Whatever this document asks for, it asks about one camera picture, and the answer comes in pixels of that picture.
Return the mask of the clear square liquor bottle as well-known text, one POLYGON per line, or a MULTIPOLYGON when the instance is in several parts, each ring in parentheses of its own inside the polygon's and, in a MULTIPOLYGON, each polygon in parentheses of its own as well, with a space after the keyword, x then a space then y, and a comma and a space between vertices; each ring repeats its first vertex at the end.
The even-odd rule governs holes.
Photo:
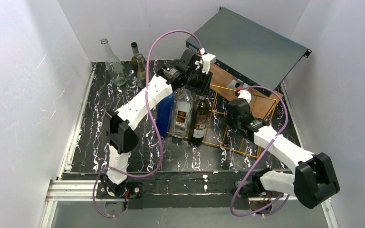
POLYGON ((180 89, 173 108, 172 136, 184 138, 187 134, 193 106, 191 92, 185 88, 180 89))

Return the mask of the blue tall glass bottle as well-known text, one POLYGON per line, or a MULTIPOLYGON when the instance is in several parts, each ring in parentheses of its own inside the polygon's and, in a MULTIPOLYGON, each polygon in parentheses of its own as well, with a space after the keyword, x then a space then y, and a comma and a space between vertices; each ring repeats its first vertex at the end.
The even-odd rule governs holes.
POLYGON ((172 93, 158 104, 156 126, 158 128, 159 134, 163 138, 167 137, 167 132, 169 130, 170 116, 174 105, 174 98, 175 94, 172 93))

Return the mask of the clear labelled wine bottle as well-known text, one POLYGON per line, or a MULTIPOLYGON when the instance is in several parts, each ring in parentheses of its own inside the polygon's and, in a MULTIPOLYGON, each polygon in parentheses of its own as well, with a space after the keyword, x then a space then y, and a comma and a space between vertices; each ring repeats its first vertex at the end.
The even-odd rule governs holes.
POLYGON ((140 89, 146 87, 146 60, 142 53, 136 54, 137 71, 136 71, 136 83, 140 89))

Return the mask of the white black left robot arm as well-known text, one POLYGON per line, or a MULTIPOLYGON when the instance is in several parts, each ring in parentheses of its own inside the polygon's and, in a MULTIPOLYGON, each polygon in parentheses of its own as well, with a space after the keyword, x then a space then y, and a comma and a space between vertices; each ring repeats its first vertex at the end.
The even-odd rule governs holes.
POLYGON ((182 57, 164 63, 150 80, 148 87, 139 92, 130 102, 115 112, 105 114, 105 139, 109 144, 109 163, 100 180, 105 190, 115 197, 126 195, 126 169, 130 152, 140 142, 134 132, 140 121, 164 98, 178 88, 186 88, 198 95, 206 95, 210 89, 211 65, 216 56, 204 49, 184 51, 182 57))

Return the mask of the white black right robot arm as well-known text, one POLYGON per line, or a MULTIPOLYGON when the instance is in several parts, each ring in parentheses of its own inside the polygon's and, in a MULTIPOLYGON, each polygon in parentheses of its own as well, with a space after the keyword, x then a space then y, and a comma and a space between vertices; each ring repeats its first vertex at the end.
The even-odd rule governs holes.
POLYGON ((261 194, 275 191, 294 195, 306 208, 312 209, 340 192, 340 185, 330 157, 307 151, 260 118, 253 117, 248 100, 237 98, 227 106, 227 125, 235 127, 241 136, 267 149, 290 170, 280 173, 263 169, 245 181, 238 194, 261 194))

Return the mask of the dark green wine bottle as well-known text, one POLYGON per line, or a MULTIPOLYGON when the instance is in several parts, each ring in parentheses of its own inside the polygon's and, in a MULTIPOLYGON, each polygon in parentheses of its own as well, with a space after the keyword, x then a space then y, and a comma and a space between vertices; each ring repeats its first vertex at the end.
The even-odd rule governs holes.
POLYGON ((132 48, 132 52, 133 52, 133 56, 131 58, 131 65, 132 65, 134 74, 136 74, 137 73, 137 70, 138 70, 136 54, 139 53, 139 49, 138 49, 137 43, 136 42, 132 42, 131 43, 131 48, 132 48))

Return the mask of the clear tall empty bottle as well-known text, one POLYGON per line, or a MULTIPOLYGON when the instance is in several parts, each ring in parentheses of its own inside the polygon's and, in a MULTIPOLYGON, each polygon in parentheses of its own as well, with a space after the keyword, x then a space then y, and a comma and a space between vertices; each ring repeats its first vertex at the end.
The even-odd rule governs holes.
POLYGON ((101 38, 100 43, 103 45, 106 55, 106 70, 112 77, 113 83, 116 86, 122 86, 126 83, 127 77, 125 75, 124 67, 120 59, 112 51, 108 40, 101 38))

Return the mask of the wooden board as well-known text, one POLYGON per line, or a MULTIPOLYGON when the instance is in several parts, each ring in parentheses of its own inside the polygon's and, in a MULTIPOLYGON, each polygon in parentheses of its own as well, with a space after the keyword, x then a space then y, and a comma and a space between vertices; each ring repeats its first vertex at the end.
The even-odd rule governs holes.
MULTIPOLYGON (((229 89, 227 85, 237 78, 216 64, 211 66, 210 71, 213 73, 210 89, 218 93, 217 96, 221 96, 222 100, 228 104, 235 98, 232 95, 234 90, 229 89)), ((251 93, 250 110, 256 118, 266 119, 270 113, 275 111, 276 105, 279 104, 279 98, 283 98, 283 94, 278 91, 276 91, 276 95, 271 94, 269 96, 255 88, 250 88, 249 92, 251 93)))

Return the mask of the grey metal bracket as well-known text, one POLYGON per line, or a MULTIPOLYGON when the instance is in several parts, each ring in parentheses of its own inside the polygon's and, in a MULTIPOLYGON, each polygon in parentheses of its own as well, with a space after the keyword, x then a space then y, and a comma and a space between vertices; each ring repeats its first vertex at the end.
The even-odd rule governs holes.
POLYGON ((227 87, 229 89, 234 90, 234 92, 232 92, 232 95, 234 98, 237 98, 240 96, 240 93, 238 93, 238 95, 236 95, 235 91, 238 90, 239 88, 243 88, 243 87, 248 87, 249 85, 244 83, 242 80, 240 79, 233 79, 228 85, 227 87))

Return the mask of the grey rack-mount network switch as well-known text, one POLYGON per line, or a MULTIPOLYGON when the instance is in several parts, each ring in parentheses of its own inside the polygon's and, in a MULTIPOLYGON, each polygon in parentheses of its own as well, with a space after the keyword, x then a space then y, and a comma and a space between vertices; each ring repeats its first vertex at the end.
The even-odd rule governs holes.
POLYGON ((216 56, 216 65, 266 96, 311 50, 236 12, 219 11, 186 40, 216 56))

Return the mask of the aluminium frame rail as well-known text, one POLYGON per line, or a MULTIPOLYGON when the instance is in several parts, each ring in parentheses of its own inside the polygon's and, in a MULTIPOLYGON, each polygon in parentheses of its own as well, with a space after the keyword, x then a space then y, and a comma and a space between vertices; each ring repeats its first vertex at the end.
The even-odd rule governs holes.
POLYGON ((238 218, 230 213, 233 189, 246 172, 266 168, 290 173, 287 162, 261 149, 227 127, 225 89, 212 87, 212 108, 205 142, 192 146, 186 139, 163 138, 163 165, 155 175, 141 180, 142 196, 131 200, 126 213, 121 201, 97 190, 94 180, 108 165, 109 146, 103 126, 105 110, 117 109, 138 92, 134 75, 123 86, 115 86, 103 62, 92 64, 87 94, 72 137, 70 154, 59 180, 49 189, 52 210, 45 228, 328 228, 332 209, 304 207, 294 196, 274 204, 275 215, 238 218))

